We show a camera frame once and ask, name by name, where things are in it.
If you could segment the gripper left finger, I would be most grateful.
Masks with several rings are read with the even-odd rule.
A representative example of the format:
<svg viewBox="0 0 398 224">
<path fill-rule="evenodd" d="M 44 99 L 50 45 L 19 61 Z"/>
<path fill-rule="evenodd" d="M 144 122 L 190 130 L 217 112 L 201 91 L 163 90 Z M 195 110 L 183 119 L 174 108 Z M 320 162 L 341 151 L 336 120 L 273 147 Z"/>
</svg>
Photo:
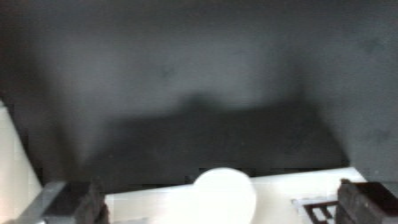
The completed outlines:
<svg viewBox="0 0 398 224">
<path fill-rule="evenodd" d="M 50 182 L 10 224 L 110 224 L 98 184 L 80 181 Z"/>
</svg>

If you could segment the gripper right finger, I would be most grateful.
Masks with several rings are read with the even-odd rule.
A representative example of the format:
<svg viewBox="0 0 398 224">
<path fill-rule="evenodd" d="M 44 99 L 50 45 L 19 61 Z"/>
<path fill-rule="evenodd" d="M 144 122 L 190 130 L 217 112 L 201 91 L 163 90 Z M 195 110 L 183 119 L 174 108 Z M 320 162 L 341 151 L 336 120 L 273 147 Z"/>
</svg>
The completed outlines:
<svg viewBox="0 0 398 224">
<path fill-rule="evenodd" d="M 398 224 L 398 197 L 380 182 L 341 180 L 336 224 Z"/>
</svg>

